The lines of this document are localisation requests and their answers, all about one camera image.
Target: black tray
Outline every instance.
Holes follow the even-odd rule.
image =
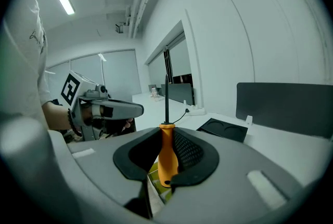
[[[198,131],[204,133],[224,137],[237,142],[244,142],[248,129],[243,126],[238,126],[228,122],[222,122],[214,118],[209,119],[203,124]]]

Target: black cable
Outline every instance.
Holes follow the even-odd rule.
[[[181,118],[179,118],[177,121],[173,122],[172,124],[175,124],[176,122],[180,121],[185,116],[185,114],[188,112],[189,112],[189,109],[186,109],[184,115],[181,116]]]

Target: gray partition panel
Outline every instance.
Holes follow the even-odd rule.
[[[239,83],[236,117],[271,128],[330,138],[333,134],[333,86]]]
[[[165,94],[165,85],[161,85],[162,95]],[[188,105],[194,105],[193,91],[191,84],[170,84],[169,85],[169,98],[183,103],[186,100]]]

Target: white table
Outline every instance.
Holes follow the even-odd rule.
[[[150,93],[133,96],[133,102],[144,106],[145,113],[135,119],[137,131],[158,127],[165,121],[165,100],[155,102]],[[169,121],[178,120],[185,112],[185,106],[169,99]],[[197,130],[210,118],[247,127],[245,121],[207,113],[202,116],[184,116],[177,127]],[[256,124],[248,127],[244,144],[291,173],[303,186],[321,177],[332,156],[332,143],[323,138],[290,133]]]

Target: orange handle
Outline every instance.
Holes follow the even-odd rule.
[[[172,149],[172,131],[175,126],[174,124],[160,124],[162,149],[158,155],[158,176],[164,187],[170,187],[171,177],[178,174],[178,159]]]

